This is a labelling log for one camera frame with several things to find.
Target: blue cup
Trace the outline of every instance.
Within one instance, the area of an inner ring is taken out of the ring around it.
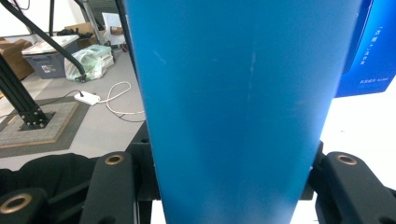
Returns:
[[[361,0],[129,0],[167,223],[289,223]]]

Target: black fabric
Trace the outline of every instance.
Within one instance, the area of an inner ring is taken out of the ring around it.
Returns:
[[[90,180],[96,161],[69,153],[28,161],[15,172],[0,169],[0,197],[16,189],[41,188],[51,198]]]

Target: gray storage box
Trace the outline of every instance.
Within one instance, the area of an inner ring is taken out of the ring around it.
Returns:
[[[70,54],[79,51],[77,35],[53,36],[58,44]],[[47,42],[40,42],[22,52],[23,57],[29,62],[41,78],[65,77],[64,56],[55,51]]]

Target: power strip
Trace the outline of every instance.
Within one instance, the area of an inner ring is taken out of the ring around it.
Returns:
[[[100,97],[97,95],[90,94],[89,92],[82,91],[84,96],[81,97],[79,93],[75,95],[75,99],[85,103],[87,105],[96,105],[100,101]]]

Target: white cable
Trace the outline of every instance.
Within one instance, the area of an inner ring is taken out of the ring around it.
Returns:
[[[111,92],[113,91],[113,89],[114,89],[116,86],[120,85],[120,84],[127,84],[127,85],[129,85],[129,87],[128,87],[127,90],[122,91],[121,93],[117,94],[116,96],[113,96],[113,97],[110,98],[110,95],[111,95]],[[111,112],[113,112],[113,113],[115,113],[115,114],[121,114],[121,115],[138,115],[138,114],[143,114],[143,113],[145,113],[145,111],[139,111],[139,112],[133,112],[133,113],[131,113],[131,112],[120,112],[120,111],[115,111],[115,110],[113,110],[113,109],[110,107],[110,105],[108,104],[108,102],[110,102],[110,101],[116,99],[117,97],[123,95],[125,92],[129,91],[131,88],[132,88],[131,83],[129,83],[129,82],[127,82],[127,81],[119,82],[119,83],[117,83],[117,84],[115,84],[114,86],[111,87],[110,91],[108,92],[107,99],[104,100],[104,101],[99,101],[98,104],[106,103],[107,108],[108,108]]]

